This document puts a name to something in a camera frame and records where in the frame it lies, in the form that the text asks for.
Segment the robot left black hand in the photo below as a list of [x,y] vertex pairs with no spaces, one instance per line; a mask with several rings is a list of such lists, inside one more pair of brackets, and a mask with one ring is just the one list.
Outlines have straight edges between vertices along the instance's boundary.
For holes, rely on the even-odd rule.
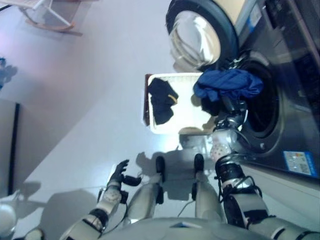
[[127,170],[129,161],[129,159],[123,160],[116,166],[113,174],[108,181],[108,184],[118,183],[119,186],[121,186],[121,184],[125,184],[128,186],[136,187],[142,182],[141,177],[124,175],[124,172]]

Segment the robot right black hand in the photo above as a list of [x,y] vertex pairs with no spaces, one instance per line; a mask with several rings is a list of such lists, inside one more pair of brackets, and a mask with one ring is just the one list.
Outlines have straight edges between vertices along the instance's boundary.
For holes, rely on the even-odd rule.
[[246,101],[240,99],[233,99],[229,96],[223,95],[221,97],[222,110],[232,117],[239,116],[244,121],[248,115],[248,105]]

